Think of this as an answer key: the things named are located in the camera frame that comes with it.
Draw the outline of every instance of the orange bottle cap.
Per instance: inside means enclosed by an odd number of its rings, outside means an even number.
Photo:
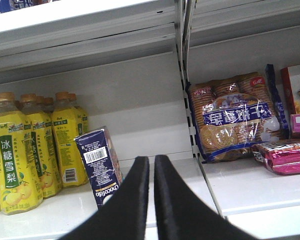
[[[15,94],[11,91],[6,92],[0,92],[0,102],[4,101],[14,101],[15,100]]]
[[[57,92],[55,94],[55,99],[57,100],[69,99],[69,92],[68,91]]]

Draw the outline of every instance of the drink carton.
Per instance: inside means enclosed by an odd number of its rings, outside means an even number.
[[[74,141],[88,175],[97,207],[100,208],[118,190],[122,173],[106,126],[77,136]]]

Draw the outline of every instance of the cardboard box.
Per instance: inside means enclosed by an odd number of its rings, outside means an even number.
[[[281,69],[284,95],[290,114],[300,114],[300,65]]]
[[[122,173],[106,126],[74,139],[88,175],[98,209],[118,190]]]

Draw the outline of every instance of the juice bottle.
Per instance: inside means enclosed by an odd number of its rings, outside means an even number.
[[[69,96],[70,96],[71,105],[74,106],[76,109],[78,109],[80,112],[80,115],[82,117],[83,133],[85,134],[88,132],[88,128],[89,128],[88,113],[84,108],[82,108],[77,104],[77,96],[75,93],[69,93]]]
[[[35,94],[21,96],[22,112],[31,121],[32,151],[40,180],[43,198],[55,196],[62,189],[52,135],[52,123],[48,114],[37,106]]]
[[[77,187],[88,182],[87,173],[74,138],[82,134],[82,119],[69,101],[67,91],[55,94],[55,108],[51,115],[57,146],[59,170],[63,187]]]
[[[34,209],[43,200],[31,125],[14,99],[13,92],[0,93],[0,207],[7,215]]]
[[[52,114],[54,111],[54,98],[53,97],[45,97],[43,100],[44,106],[43,111],[47,114]]]
[[[45,97],[44,96],[36,96],[36,105],[39,106],[42,110],[45,107]]]

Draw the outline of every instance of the store shelf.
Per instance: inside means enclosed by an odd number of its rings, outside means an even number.
[[[300,234],[300,174],[277,175],[253,158],[202,167],[219,213],[231,223],[260,238]]]
[[[63,0],[0,14],[0,84],[175,49],[173,0],[76,4]]]
[[[197,196],[216,211],[197,161],[188,158],[173,160],[172,163]],[[151,240],[153,240],[156,232],[153,165],[153,163],[150,165],[149,204],[145,236],[146,239]],[[128,173],[129,169],[129,166],[121,168],[124,175]],[[44,200],[40,206],[31,211],[15,215],[4,215],[0,212],[0,240],[57,239],[83,223],[95,211],[97,211],[97,205],[89,184],[63,189],[58,195]]]
[[[190,46],[300,26],[300,0],[198,1]]]

